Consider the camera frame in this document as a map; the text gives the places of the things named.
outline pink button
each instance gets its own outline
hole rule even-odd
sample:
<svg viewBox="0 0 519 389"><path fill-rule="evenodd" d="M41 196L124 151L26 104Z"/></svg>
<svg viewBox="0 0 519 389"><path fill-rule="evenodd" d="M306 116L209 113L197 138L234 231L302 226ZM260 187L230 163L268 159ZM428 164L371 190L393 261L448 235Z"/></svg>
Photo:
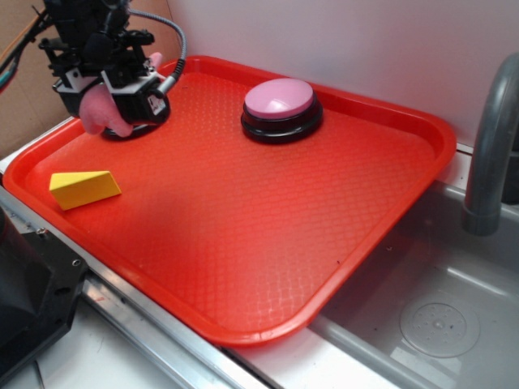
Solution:
<svg viewBox="0 0 519 389"><path fill-rule="evenodd" d="M314 91L300 79L272 79L252 88L245 96L250 114L262 119L285 119L310 107Z"/></svg>

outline textured tray surface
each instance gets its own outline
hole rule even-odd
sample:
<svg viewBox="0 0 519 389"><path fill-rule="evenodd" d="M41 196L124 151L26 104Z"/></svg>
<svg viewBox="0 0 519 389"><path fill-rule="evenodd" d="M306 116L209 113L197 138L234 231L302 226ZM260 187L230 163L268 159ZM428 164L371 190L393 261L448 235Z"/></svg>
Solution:
<svg viewBox="0 0 519 389"><path fill-rule="evenodd" d="M73 121L15 160L6 188L209 340L285 336L427 188L455 140L428 115L314 86L321 128L254 143L243 99L273 76L191 58L161 128L113 142ZM122 194L61 211L50 175L93 170L109 170Z"/></svg>

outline wire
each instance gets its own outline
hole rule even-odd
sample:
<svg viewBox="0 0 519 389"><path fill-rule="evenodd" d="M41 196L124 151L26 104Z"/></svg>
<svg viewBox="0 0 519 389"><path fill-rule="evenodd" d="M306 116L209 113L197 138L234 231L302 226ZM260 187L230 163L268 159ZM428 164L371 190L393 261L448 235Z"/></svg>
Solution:
<svg viewBox="0 0 519 389"><path fill-rule="evenodd" d="M41 389L45 389L45 383L43 382L43 375L41 375L40 364L38 363L38 361L36 359L34 360L34 367L36 369L36 376L38 377L38 382L40 384L40 387L41 387Z"/></svg>
<svg viewBox="0 0 519 389"><path fill-rule="evenodd" d="M47 18L47 10L38 13L37 17L9 44L2 53L2 64L0 65L0 92L3 92L10 81L15 77L19 61L25 47L34 41L36 36L52 25Z"/></svg>
<svg viewBox="0 0 519 389"><path fill-rule="evenodd" d="M16 42L18 42L22 38L22 36L24 36L24 34L26 34L27 31L29 31L31 29L33 24L38 20L39 15L44 10L45 10L45 8L42 9L40 12L38 12L38 15L36 15L34 17L34 19L32 19L31 22L27 26L25 26L25 28L22 31L19 32L18 36L15 39L12 40L12 42L6 47L6 49L3 50L2 54L0 55L0 62L3 61L3 59L5 57L7 57L7 53L9 52L9 50L11 50L13 48L13 46L16 44Z"/></svg>
<svg viewBox="0 0 519 389"><path fill-rule="evenodd" d="M157 91L161 93L162 95L165 95L178 81L180 78L180 75L182 74L182 71L184 70L184 66L186 65L186 58L187 58L187 39L186 34L184 34L184 31L174 22L171 20L168 20L166 18L163 18L158 15L150 14L148 12L143 11L137 11L130 9L130 14L135 16L140 16L142 18L155 20L157 22L161 22L163 24L166 24L170 26L173 30L175 30L178 34L178 37L180 38L180 58L177 61L177 66L174 68L173 72L170 76L168 76L165 81L161 83L161 85L158 87Z"/></svg>

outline metal countertop edge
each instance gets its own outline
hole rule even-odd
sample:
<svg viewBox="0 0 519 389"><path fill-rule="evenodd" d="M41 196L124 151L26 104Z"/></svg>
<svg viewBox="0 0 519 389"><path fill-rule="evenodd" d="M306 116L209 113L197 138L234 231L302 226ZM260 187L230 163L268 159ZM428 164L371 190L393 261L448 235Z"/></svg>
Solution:
<svg viewBox="0 0 519 389"><path fill-rule="evenodd" d="M90 268L83 298L152 363L185 388L266 388L218 348L163 310L0 186L0 204L33 229L45 228Z"/></svg>

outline sink drain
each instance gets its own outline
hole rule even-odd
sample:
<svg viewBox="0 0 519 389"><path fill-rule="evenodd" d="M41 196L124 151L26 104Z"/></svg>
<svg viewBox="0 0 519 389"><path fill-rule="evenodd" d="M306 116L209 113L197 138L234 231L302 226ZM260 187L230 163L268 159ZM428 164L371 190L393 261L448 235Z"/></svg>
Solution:
<svg viewBox="0 0 519 389"><path fill-rule="evenodd" d="M432 357L457 357L479 338L476 314L444 293L413 300L402 311L400 327L413 347Z"/></svg>

